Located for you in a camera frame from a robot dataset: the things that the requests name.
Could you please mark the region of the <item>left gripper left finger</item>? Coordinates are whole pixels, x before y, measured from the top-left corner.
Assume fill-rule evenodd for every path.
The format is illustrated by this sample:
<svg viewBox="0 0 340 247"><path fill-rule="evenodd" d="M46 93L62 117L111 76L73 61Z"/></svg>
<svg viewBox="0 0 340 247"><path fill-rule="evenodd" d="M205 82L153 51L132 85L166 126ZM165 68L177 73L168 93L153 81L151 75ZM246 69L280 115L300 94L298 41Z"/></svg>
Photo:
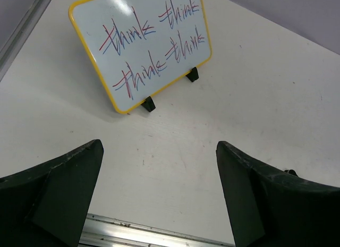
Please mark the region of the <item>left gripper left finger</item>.
<svg viewBox="0 0 340 247"><path fill-rule="evenodd" d="M92 140L1 178L1 246L78 246L104 148Z"/></svg>

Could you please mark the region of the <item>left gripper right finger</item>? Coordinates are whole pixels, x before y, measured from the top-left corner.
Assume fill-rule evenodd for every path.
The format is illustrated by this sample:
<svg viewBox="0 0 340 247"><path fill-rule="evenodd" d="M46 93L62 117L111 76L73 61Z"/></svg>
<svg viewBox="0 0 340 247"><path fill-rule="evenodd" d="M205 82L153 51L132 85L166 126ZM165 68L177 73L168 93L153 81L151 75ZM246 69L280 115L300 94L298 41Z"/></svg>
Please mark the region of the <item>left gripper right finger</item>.
<svg viewBox="0 0 340 247"><path fill-rule="evenodd" d="M217 166L236 246L339 246L339 188L298 177L226 141Z"/></svg>

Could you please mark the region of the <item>yellow framed whiteboard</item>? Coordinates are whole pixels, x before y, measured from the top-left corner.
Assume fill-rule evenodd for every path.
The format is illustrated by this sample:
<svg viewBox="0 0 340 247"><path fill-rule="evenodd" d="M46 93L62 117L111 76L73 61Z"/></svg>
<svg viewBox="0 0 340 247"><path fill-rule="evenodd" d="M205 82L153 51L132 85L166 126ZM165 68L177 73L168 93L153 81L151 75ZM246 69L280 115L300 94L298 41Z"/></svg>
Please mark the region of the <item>yellow framed whiteboard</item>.
<svg viewBox="0 0 340 247"><path fill-rule="evenodd" d="M212 56L203 0L79 0L69 18L120 114Z"/></svg>

